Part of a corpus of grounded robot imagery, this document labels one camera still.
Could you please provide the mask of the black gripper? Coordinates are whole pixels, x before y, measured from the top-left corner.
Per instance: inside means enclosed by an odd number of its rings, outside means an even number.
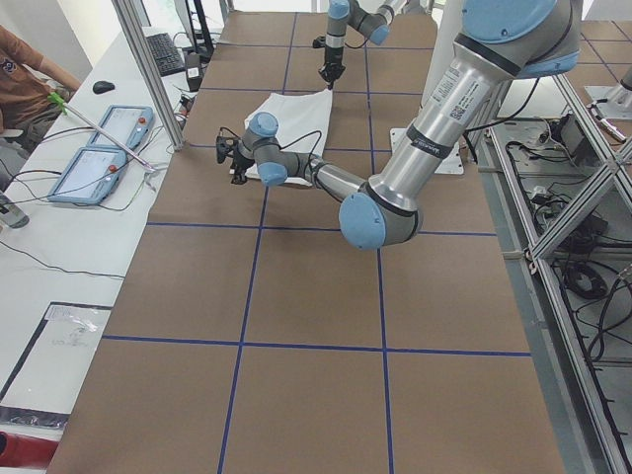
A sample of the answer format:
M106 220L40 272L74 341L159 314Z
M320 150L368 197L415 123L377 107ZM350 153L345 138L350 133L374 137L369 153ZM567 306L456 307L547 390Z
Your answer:
M324 64L319 69L319 74L328 90L333 90L335 83L345 71L343 64L344 50L342 48L326 48Z
M245 184L247 182L246 171L253 166L253 160L242 153L240 144L233 146L233 166L235 173L232 175L233 185Z

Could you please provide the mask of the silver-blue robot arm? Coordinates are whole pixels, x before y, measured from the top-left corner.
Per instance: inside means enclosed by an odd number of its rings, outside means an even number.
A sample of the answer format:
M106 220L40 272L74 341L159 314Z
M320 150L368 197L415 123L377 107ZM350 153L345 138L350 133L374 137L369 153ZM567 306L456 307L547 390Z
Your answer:
M374 44L384 43L390 33L390 25L406 1L383 1L375 13L365 11L357 1L333 0L329 2L327 12L327 30L324 36L312 42L313 48L324 49L324 63L318 72L332 90L334 84L343 75L347 27L351 27L364 37L364 41Z
M277 141L277 119L267 112L255 114L242 135L217 137L217 161L232 159L237 185L256 167L267 187L300 178L326 191L341 204L344 237L361 250L404 243L423 221L417 205L422 187L493 89L504 81L553 76L575 67L582 8L580 1L465 2L453 59L385 168L367 180L313 152L284 150Z

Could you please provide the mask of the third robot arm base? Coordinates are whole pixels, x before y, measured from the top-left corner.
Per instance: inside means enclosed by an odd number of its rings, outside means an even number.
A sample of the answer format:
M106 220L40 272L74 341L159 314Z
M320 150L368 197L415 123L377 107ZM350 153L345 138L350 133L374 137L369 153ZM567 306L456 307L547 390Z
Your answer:
M631 69L615 86L586 86L589 110L597 119L631 120Z

